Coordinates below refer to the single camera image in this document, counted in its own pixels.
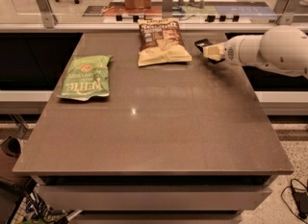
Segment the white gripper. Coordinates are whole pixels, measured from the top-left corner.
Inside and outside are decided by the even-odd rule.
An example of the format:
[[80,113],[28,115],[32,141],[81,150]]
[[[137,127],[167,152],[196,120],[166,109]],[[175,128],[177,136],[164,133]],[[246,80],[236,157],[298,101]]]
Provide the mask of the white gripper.
[[220,42],[203,48],[203,56],[219,62],[225,59],[235,65],[245,65],[245,39],[246,36],[232,37],[225,42]]

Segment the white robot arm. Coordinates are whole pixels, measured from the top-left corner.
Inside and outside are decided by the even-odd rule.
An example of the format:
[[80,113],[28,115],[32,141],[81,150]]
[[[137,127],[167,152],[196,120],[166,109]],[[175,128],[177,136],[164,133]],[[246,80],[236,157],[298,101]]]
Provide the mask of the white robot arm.
[[202,54],[214,62],[226,60],[290,77],[308,78],[308,37],[298,28],[280,25],[263,35],[241,35],[225,42],[202,45]]

